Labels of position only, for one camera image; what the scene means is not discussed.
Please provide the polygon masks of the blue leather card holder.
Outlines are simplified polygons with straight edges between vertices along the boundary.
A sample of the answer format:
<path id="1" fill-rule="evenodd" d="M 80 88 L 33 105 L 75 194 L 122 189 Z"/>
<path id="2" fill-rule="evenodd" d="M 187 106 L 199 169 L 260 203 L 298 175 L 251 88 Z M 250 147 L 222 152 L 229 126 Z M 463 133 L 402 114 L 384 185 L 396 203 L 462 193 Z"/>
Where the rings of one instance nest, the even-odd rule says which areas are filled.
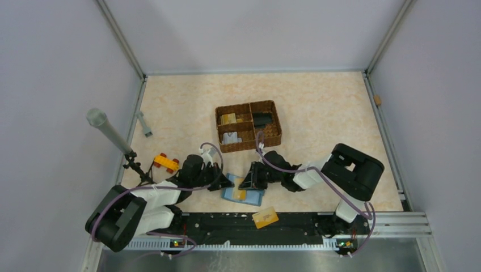
<path id="1" fill-rule="evenodd" d="M 224 188 L 222 190 L 222 199 L 251 206 L 261 206 L 264 196 L 263 190 L 241 190 L 239 185 L 243 181 L 242 177 L 233 175 L 231 173 L 228 173 L 226 177 L 234 186 L 230 188 Z"/>

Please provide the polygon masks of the gold credit card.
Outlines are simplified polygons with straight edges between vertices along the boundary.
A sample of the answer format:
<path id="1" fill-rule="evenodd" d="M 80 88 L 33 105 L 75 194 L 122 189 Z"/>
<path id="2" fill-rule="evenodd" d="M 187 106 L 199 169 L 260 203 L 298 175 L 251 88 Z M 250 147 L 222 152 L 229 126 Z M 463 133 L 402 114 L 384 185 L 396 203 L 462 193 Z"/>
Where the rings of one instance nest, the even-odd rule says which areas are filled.
<path id="1" fill-rule="evenodd" d="M 279 216 L 277 215 L 274 207 L 269 207 L 254 213 L 252 215 L 252 220 L 254 221 L 255 227 L 257 229 L 261 229 L 270 224 L 278 222 Z"/>
<path id="2" fill-rule="evenodd" d="M 232 195 L 231 195 L 233 200 L 244 201 L 246 199 L 247 191 L 241 190 L 239 188 L 239 186 L 242 182 L 243 182 L 242 178 L 236 177 L 234 179 L 234 187 L 233 187 L 233 191 L 232 191 Z"/>

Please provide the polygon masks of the woven wicker tray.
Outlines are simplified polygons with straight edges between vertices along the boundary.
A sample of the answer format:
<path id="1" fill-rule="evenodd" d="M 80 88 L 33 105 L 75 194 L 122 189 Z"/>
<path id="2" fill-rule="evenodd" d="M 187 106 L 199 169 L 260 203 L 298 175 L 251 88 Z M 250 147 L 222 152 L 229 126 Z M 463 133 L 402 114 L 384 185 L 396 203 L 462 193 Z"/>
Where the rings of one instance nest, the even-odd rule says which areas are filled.
<path id="1" fill-rule="evenodd" d="M 279 146 L 282 139 L 282 128 L 273 100 L 220 106 L 215 109 L 218 141 L 223 153 L 252 150 L 256 147 L 256 135 L 263 132 L 266 147 Z M 255 129 L 252 121 L 253 113 L 271 113 L 273 123 L 263 129 Z M 220 116 L 235 113 L 243 122 L 220 125 Z"/>

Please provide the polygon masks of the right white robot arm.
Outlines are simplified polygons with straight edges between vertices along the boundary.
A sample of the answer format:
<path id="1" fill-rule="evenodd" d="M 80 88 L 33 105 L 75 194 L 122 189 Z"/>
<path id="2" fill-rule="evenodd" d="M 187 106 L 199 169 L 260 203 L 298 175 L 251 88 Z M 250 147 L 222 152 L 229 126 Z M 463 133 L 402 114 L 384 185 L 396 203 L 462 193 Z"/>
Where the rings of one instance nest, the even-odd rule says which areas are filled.
<path id="1" fill-rule="evenodd" d="M 268 184 L 279 182 L 290 192 L 302 192 L 325 183 L 341 198 L 332 225 L 337 232 L 348 233 L 359 215 L 372 218 L 370 211 L 361 209 L 367 207 L 384 170 L 378 159 L 343 143 L 323 159 L 299 165 L 290 164 L 276 151 L 262 151 L 238 188 L 265 190 Z"/>

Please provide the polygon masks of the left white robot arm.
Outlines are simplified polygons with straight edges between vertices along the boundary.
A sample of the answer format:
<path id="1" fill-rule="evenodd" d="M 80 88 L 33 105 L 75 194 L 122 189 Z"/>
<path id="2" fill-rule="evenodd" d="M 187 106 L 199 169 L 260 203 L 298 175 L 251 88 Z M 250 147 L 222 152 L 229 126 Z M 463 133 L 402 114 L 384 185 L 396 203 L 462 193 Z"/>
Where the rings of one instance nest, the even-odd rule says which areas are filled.
<path id="1" fill-rule="evenodd" d="M 215 191 L 232 187 L 222 166 L 211 156 L 190 155 L 182 168 L 160 183 L 127 189 L 113 186 L 85 224 L 91 239 L 114 252 L 132 238 L 154 230 L 175 234 L 182 227 L 178 203 L 195 190 Z"/>

